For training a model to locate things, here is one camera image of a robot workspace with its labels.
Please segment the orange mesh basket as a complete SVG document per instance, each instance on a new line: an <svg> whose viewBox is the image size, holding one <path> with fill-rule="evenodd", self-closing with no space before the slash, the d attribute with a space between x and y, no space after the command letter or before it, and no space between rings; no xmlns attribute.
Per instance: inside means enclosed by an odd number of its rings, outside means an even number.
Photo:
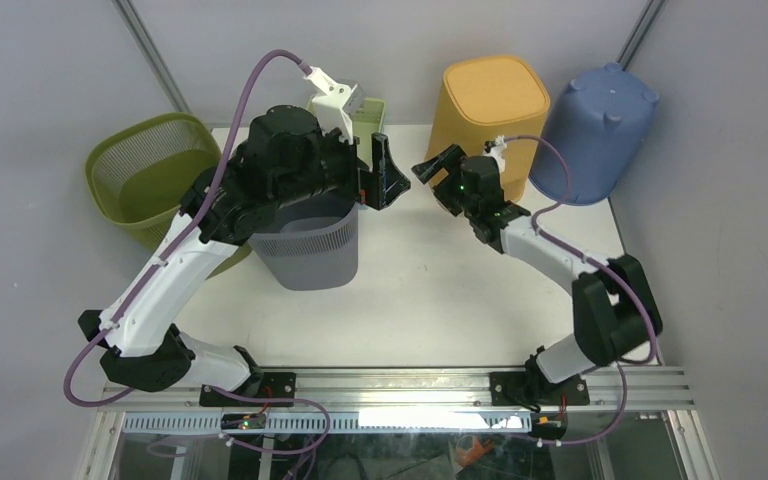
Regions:
<svg viewBox="0 0 768 480"><path fill-rule="evenodd" d="M534 69L514 55L492 55L450 65L444 72L425 158L452 144L482 153L499 136L538 136L550 95Z"/></svg>

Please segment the grey mesh basket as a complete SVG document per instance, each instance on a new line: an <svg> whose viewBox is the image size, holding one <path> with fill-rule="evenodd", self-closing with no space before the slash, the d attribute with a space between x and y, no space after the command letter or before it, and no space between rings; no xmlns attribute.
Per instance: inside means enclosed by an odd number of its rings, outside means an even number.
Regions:
<svg viewBox="0 0 768 480"><path fill-rule="evenodd" d="M359 206L328 194L283 207L249 245L288 290L344 286L358 271Z"/></svg>

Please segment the blue plastic bucket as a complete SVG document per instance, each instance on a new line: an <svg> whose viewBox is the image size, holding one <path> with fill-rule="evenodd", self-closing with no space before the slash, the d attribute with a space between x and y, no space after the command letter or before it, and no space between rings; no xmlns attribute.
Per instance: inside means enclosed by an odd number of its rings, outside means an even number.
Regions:
<svg viewBox="0 0 768 480"><path fill-rule="evenodd" d="M553 105L542 137L564 157L571 182L549 148L540 145L529 179L546 197L591 205L606 199L636 156L660 97L618 63L574 77Z"/></svg>

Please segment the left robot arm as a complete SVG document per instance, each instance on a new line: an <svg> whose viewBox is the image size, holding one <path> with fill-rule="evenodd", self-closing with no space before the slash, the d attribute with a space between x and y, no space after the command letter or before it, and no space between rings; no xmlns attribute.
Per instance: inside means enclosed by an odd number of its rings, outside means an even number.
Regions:
<svg viewBox="0 0 768 480"><path fill-rule="evenodd" d="M372 159L308 110L290 105L254 118L225 163L204 170L180 201L166 236L137 278L110 307L87 310L78 323L103 353L108 380L125 392L160 392L179 383L206 385L237 406L254 403L262 374L239 346L209 344L176 326L180 311L226 259L278 212L331 194L376 210L409 187L388 137L370 137Z"/></svg>

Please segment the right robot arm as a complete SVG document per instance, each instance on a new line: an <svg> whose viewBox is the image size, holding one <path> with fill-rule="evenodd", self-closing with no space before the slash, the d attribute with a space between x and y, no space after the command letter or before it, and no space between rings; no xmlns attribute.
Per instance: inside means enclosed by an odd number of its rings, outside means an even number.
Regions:
<svg viewBox="0 0 768 480"><path fill-rule="evenodd" d="M480 242L530 265L570 296L572 333L539 348L525 361L523 374L497 388L510 403L539 411L570 381L628 362L628 353L642 344L650 347L645 359L656 359L663 323L639 260L589 253L544 228L537 213L506 199L501 173L507 142L488 141L477 156L452 144L412 172L423 184L440 175L432 192L446 211L466 218Z"/></svg>

